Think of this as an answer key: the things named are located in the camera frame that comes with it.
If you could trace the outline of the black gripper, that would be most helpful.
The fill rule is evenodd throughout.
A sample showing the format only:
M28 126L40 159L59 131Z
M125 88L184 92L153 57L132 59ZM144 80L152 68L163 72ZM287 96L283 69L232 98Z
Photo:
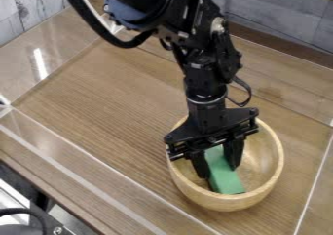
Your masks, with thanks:
M211 170L203 150L223 144L224 157L235 171L241 165L245 139L259 129L259 109L228 108L224 97L187 97L187 102L189 116L164 138L168 155L172 161L191 158L197 176L209 179Z

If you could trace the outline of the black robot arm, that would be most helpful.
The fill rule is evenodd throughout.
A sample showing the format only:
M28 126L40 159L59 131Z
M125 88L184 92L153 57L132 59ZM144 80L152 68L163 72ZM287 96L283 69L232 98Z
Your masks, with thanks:
M156 37L173 52L184 73L188 118L164 138L172 161L192 161L199 177L209 178L205 151L221 145L231 168L241 164L245 139L257 132L259 110L231 99L228 84L237 76L243 54L235 48L229 22L213 0L105 0L111 20L139 35L129 41L111 33L84 0L68 0L83 20L113 46L129 49Z

